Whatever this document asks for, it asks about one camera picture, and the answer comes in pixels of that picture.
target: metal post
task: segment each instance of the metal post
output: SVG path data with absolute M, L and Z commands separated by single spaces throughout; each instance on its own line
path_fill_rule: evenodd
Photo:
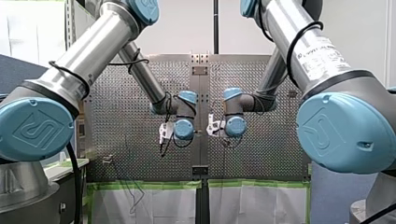
M 219 54 L 219 0 L 213 0 L 215 54 Z
M 119 53 L 125 63 L 144 59 L 143 55 L 138 52 L 138 47 L 131 41 Z M 157 78 L 152 74 L 147 63 L 136 63 L 132 66 L 134 79 L 146 93 L 152 104 L 157 104 L 165 98 L 165 91 Z

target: white wall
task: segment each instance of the white wall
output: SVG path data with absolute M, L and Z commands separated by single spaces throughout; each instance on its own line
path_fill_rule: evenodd
M 356 68 L 370 70 L 386 85 L 388 2 L 324 0 L 324 34 Z
M 240 0 L 219 0 L 219 52 L 272 54 L 275 45 L 264 37 L 253 19 L 241 16 L 239 4 Z
M 144 54 L 206 53 L 213 49 L 212 0 L 159 0 L 160 19 L 136 40 Z
M 388 26 L 388 84 L 396 87 L 396 3 L 389 0 L 389 26 Z
M 48 66 L 64 51 L 64 2 L 0 1 L 0 54 Z
M 239 0 L 219 0 L 219 52 L 271 54 L 274 45 L 252 19 L 239 13 Z M 144 54 L 213 52 L 213 0 L 159 0 L 160 19 L 136 40 Z

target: robotic arm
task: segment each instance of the robotic arm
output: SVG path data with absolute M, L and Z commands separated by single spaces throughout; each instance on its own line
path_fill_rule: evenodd
M 276 108 L 274 92 L 287 70 L 303 93 L 297 134 L 312 160 L 339 173 L 372 174 L 394 168 L 394 96 L 372 73 L 352 68 L 323 35 L 323 24 L 316 21 L 322 1 L 303 4 L 305 9 L 290 0 L 241 2 L 242 15 L 254 18 L 277 49 L 255 93 L 244 95 L 238 88 L 224 92 L 226 134 L 242 136 L 243 112 Z M 252 106 L 255 99 L 262 103 Z
M 89 95 L 90 86 L 117 53 L 126 63 L 143 58 L 133 40 L 158 18 L 156 1 L 104 3 L 101 17 L 58 62 L 51 62 L 39 79 L 25 80 L 0 104 L 0 158 L 40 161 L 64 149 L 74 131 L 78 102 Z M 191 139 L 196 94 L 181 92 L 167 110 L 169 97 L 148 66 L 136 63 L 132 69 L 152 110 L 180 115 L 176 135 Z

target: perforated metal panel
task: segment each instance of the perforated metal panel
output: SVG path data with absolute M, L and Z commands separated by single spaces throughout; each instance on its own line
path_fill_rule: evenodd
M 164 117 L 149 113 L 149 100 L 125 67 L 108 67 L 86 102 L 86 144 L 93 152 L 89 181 L 190 180 L 191 166 L 197 162 L 209 165 L 210 178 L 305 180 L 309 159 L 295 132 L 301 93 L 289 80 L 280 86 L 276 111 L 263 116 L 246 113 L 247 133 L 238 147 L 224 147 L 223 140 L 205 134 L 210 107 L 216 119 L 222 118 L 223 91 L 235 86 L 255 91 L 268 60 L 269 56 L 211 55 L 209 74 L 191 76 L 196 64 L 190 55 L 151 57 L 149 66 L 167 91 L 195 88 L 202 96 L 196 126 L 200 134 L 190 147 L 170 144 L 165 158 L 158 144 Z M 104 164 L 109 155 L 113 164 Z
M 209 103 L 216 119 L 223 115 L 223 91 L 240 87 L 244 92 L 254 92 L 268 60 L 268 56 L 210 57 Z M 309 159 L 295 132 L 300 98 L 300 91 L 287 79 L 279 88 L 276 111 L 262 116 L 245 114 L 247 133 L 238 147 L 224 147 L 223 140 L 209 137 L 210 178 L 306 179 Z
M 189 89 L 189 55 L 151 57 L 149 66 L 166 91 Z M 149 112 L 148 98 L 126 67 L 109 66 L 92 86 L 85 108 L 87 147 L 93 152 L 90 182 L 191 179 L 191 148 L 170 144 L 161 158 L 158 129 L 164 116 Z M 109 155 L 114 162 L 103 163 Z

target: robot logo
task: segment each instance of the robot logo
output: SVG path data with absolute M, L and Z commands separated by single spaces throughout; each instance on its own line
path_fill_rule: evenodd
M 345 143 L 341 134 L 326 115 L 325 108 L 320 109 L 318 113 L 311 117 L 303 125 L 301 131 L 303 131 L 303 138 L 308 140 L 320 156 L 326 155 Z
M 149 8 L 152 11 L 156 8 L 157 4 L 155 3 L 155 0 L 141 0 L 141 3 L 143 6 L 146 8 Z
M 46 150 L 63 129 L 62 123 L 38 110 L 18 126 L 13 136 L 33 147 Z

